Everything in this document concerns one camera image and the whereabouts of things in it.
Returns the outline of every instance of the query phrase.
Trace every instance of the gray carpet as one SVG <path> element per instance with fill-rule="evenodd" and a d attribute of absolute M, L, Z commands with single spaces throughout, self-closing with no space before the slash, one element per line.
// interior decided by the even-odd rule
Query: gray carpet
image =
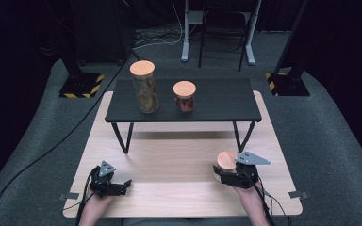
<path fill-rule="evenodd" d="M 362 149 L 332 98 L 307 73 L 303 80 L 310 91 L 309 97 L 273 97 L 270 93 L 265 73 L 275 68 L 287 38 L 288 33 L 255 34 L 256 64 L 248 66 L 245 58 L 240 73 L 238 54 L 204 52 L 203 66 L 199 69 L 197 40 L 191 41 L 187 63 L 180 60 L 182 42 L 150 45 L 135 52 L 156 64 L 157 78 L 249 77 L 253 89 L 263 95 L 295 186 L 310 195 L 302 200 L 304 211 L 292 218 L 292 225 L 362 225 Z M 128 68 L 135 61 L 131 55 L 117 78 L 130 78 Z M 0 192 L 19 171 L 49 154 L 21 173 L 2 195 L 0 225 L 74 225 L 74 219 L 62 215 L 64 201 L 58 196 L 72 185 L 99 97 L 106 89 L 113 90 L 115 79 L 113 83 L 110 81 L 119 69 L 116 64 L 87 64 L 82 68 L 84 72 L 105 75 L 97 95 L 90 99 L 64 99 L 58 98 L 58 92 L 68 74 L 61 61 L 54 65 L 38 112 L 0 173 Z M 277 217 L 274 221 L 277 225 L 288 224 L 287 218 Z M 102 219 L 99 222 L 99 225 L 121 224 L 237 226 L 249 225 L 249 219 Z"/>

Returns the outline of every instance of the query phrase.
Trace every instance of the metal bracket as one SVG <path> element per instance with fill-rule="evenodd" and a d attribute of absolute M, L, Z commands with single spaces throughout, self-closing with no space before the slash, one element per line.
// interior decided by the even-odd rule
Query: metal bracket
<path fill-rule="evenodd" d="M 250 152 L 244 152 L 238 155 L 235 160 L 245 165 L 269 165 L 271 163 L 269 160 Z"/>
<path fill-rule="evenodd" d="M 102 161 L 101 164 L 101 169 L 99 170 L 99 176 L 103 177 L 106 176 L 108 174 L 110 174 L 111 172 L 114 172 L 116 169 L 114 167 L 112 167 L 110 164 L 108 164 L 105 161 Z"/>

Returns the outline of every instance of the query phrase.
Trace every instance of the wooden platform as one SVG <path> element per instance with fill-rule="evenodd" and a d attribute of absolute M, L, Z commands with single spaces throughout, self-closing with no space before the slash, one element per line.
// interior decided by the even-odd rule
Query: wooden platform
<path fill-rule="evenodd" d="M 287 216 L 302 213 L 299 199 L 291 199 L 295 191 L 288 166 L 272 127 L 261 94 L 254 91 L 262 121 L 257 123 L 245 147 L 271 161 L 257 166 L 265 189 L 276 198 Z M 78 200 L 68 200 L 64 208 L 78 203 L 89 173 L 107 161 L 117 170 L 112 183 L 132 179 L 127 194 L 111 204 L 107 218 L 217 218 L 246 216 L 239 196 L 230 186 L 214 177 L 212 166 L 223 151 L 237 153 L 232 122 L 141 122 L 135 123 L 130 153 L 124 154 L 105 115 L 112 92 L 107 92 L 90 131 L 85 151 L 74 177 L 71 192 L 80 193 Z M 245 135 L 249 122 L 239 122 L 239 133 Z M 129 123 L 118 123 L 126 137 Z M 266 198 L 270 207 L 270 198 Z M 64 210 L 74 218 L 78 205 Z M 273 202 L 272 212 L 282 216 Z"/>

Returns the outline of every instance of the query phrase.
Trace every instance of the table leg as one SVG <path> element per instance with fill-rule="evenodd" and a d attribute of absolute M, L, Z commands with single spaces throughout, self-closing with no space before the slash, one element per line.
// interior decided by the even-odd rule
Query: table leg
<path fill-rule="evenodd" d="M 116 134 L 116 137 L 119 140 L 120 146 L 122 146 L 123 153 L 128 153 L 128 149 L 130 147 L 132 129 L 134 128 L 134 122 L 131 122 L 128 128 L 127 143 L 125 145 L 123 142 L 122 135 L 120 134 L 119 127 L 117 126 L 117 123 L 112 123 L 111 126 L 113 127 L 114 133 Z"/>
<path fill-rule="evenodd" d="M 254 130 L 255 121 L 252 121 L 251 124 L 249 125 L 248 133 L 246 134 L 245 139 L 242 141 L 242 143 L 240 143 L 240 141 L 239 141 L 239 132 L 238 132 L 238 128 L 237 128 L 237 122 L 233 121 L 232 123 L 234 125 L 234 133 L 235 133 L 235 139 L 237 140 L 238 152 L 241 153 L 243 151 L 243 149 L 245 148 L 246 143 L 248 142 L 249 137 L 252 134 L 252 131 Z"/>
<path fill-rule="evenodd" d="M 184 45 L 182 47 L 181 61 L 188 61 L 189 53 L 189 0 L 185 1 L 185 17 L 184 17 Z"/>
<path fill-rule="evenodd" d="M 249 29 L 248 41 L 246 42 L 246 46 L 245 46 L 249 65 L 255 65 L 254 52 L 252 51 L 252 38 L 255 33 L 255 24 L 257 22 L 258 11 L 260 10 L 260 5 L 261 5 L 261 0 L 258 0 L 256 3 L 256 6 L 255 6 L 255 11 L 252 12 L 253 15 L 252 15 L 252 21 L 250 24 L 251 28 Z"/>

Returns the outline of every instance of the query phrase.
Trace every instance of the orange lid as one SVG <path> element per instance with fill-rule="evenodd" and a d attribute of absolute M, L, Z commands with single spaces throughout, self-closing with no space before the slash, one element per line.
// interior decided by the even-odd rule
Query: orange lid
<path fill-rule="evenodd" d="M 188 98 L 196 91 L 196 87 L 190 81 L 180 81 L 173 86 L 174 93 L 179 97 Z"/>
<path fill-rule="evenodd" d="M 133 63 L 130 67 L 130 72 L 135 76 L 150 76 L 155 69 L 155 64 L 151 61 L 141 60 Z"/>
<path fill-rule="evenodd" d="M 222 152 L 217 155 L 217 163 L 223 170 L 233 170 L 237 165 L 235 158 L 237 155 L 231 152 Z"/>

